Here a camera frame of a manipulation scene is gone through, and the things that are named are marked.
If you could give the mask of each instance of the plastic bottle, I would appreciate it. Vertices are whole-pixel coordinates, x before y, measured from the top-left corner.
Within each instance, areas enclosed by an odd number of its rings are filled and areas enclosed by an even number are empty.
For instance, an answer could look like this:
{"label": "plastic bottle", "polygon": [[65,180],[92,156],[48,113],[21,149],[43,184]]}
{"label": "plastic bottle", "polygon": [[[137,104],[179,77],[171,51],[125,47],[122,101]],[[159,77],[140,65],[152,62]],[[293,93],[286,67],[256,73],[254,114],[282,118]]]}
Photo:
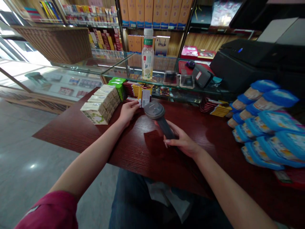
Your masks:
{"label": "plastic bottle", "polygon": [[153,78],[153,29],[144,29],[144,48],[142,50],[142,77]]}

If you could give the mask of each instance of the barcode label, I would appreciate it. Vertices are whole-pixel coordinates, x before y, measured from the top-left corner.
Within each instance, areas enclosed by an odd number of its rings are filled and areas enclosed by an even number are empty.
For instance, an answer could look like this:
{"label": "barcode label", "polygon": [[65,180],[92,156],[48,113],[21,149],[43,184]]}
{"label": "barcode label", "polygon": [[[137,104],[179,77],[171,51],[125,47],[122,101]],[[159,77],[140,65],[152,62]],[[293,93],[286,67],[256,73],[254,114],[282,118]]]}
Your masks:
{"label": "barcode label", "polygon": [[144,108],[150,102],[150,90],[142,91],[142,108]]}

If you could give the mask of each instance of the person's left hand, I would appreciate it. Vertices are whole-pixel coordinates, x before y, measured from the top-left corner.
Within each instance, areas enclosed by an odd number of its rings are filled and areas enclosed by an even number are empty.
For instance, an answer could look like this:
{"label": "person's left hand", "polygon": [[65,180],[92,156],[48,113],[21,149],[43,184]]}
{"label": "person's left hand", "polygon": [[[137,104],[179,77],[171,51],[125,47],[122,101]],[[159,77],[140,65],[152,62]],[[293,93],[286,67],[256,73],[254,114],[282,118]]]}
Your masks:
{"label": "person's left hand", "polygon": [[123,104],[118,121],[121,121],[125,125],[125,127],[128,127],[134,113],[140,106],[141,105],[138,101],[132,101]]}

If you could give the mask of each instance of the person's right hand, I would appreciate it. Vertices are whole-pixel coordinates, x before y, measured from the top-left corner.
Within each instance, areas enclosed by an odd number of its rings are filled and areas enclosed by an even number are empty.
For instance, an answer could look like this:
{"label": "person's right hand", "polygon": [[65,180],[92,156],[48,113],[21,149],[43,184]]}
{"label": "person's right hand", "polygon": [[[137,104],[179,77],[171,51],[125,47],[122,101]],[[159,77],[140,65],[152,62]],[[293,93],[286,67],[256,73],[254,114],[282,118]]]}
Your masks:
{"label": "person's right hand", "polygon": [[187,156],[195,159],[197,154],[202,150],[202,148],[194,142],[182,129],[177,127],[172,122],[166,120],[170,128],[172,129],[173,133],[179,137],[179,139],[166,139],[164,136],[164,143],[165,146],[171,145],[171,146],[178,146],[178,148],[185,153]]}

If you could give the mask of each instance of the blue lid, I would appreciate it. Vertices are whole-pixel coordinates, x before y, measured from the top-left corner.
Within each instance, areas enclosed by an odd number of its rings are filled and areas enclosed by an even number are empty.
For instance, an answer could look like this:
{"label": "blue lid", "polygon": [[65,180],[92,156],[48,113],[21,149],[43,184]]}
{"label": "blue lid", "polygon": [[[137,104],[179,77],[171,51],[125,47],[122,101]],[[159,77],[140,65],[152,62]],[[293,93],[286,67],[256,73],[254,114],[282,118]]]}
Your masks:
{"label": "blue lid", "polygon": [[235,114],[233,115],[233,119],[234,119],[238,124],[243,124],[245,121],[243,121],[243,120],[241,119],[241,117],[239,116],[239,114],[240,114],[240,113],[235,113]]}
{"label": "blue lid", "polygon": [[294,156],[305,161],[305,133],[280,131],[275,135]]}
{"label": "blue lid", "polygon": [[251,142],[245,143],[245,146],[247,147],[248,152],[249,152],[250,156],[252,157],[253,161],[256,164],[260,165],[261,167],[265,167],[265,168],[269,168],[269,169],[273,169],[273,170],[285,169],[285,167],[282,165],[278,165],[278,164],[274,164],[274,163],[270,163],[270,162],[266,162],[266,161],[262,160],[259,157],[259,155],[257,154],[257,152],[253,149]]}
{"label": "blue lid", "polygon": [[266,155],[271,160],[273,160],[274,162],[280,163],[280,164],[289,165],[294,168],[305,167],[305,163],[290,161],[290,160],[287,160],[287,159],[277,155],[277,153],[273,150],[271,145],[267,142],[268,139],[269,139],[269,137],[262,136],[262,137],[258,137],[256,140],[259,142],[260,146],[262,147],[262,149],[265,151]]}
{"label": "blue lid", "polygon": [[245,123],[247,124],[249,130],[254,134],[256,137],[265,135],[264,132],[261,132],[259,128],[254,123],[254,118],[248,118],[246,119]]}
{"label": "blue lid", "polygon": [[251,103],[254,102],[254,100],[248,99],[244,94],[241,94],[241,95],[237,96],[237,99],[238,99],[240,102],[242,102],[242,103],[244,103],[244,104],[246,104],[246,105],[251,104]]}
{"label": "blue lid", "polygon": [[299,99],[295,97],[293,94],[291,94],[289,91],[282,89],[276,89],[266,92],[263,94],[263,97],[267,101],[273,102],[278,106],[283,106],[287,108],[292,107],[294,104],[296,104],[299,101]]}
{"label": "blue lid", "polygon": [[257,116],[258,113],[260,113],[261,111],[256,109],[254,106],[253,106],[254,103],[251,103],[250,105],[246,106],[246,110],[248,112],[250,112],[253,116]]}
{"label": "blue lid", "polygon": [[247,134],[244,132],[244,130],[242,129],[241,125],[238,125],[235,127],[237,134],[239,135],[239,137],[241,138],[241,140],[243,142],[252,142],[253,140],[248,138]]}
{"label": "blue lid", "polygon": [[233,113],[242,112],[242,110],[237,110],[236,108],[234,108],[234,107],[232,106],[232,103],[230,103],[229,105],[230,105],[230,107],[232,108],[232,112],[233,112]]}
{"label": "blue lid", "polygon": [[258,116],[273,131],[289,130],[293,132],[303,132],[303,129],[298,127],[294,123],[293,118],[287,113],[262,111]]}
{"label": "blue lid", "polygon": [[251,87],[259,92],[268,92],[280,88],[280,86],[272,80],[258,80],[252,83]]}

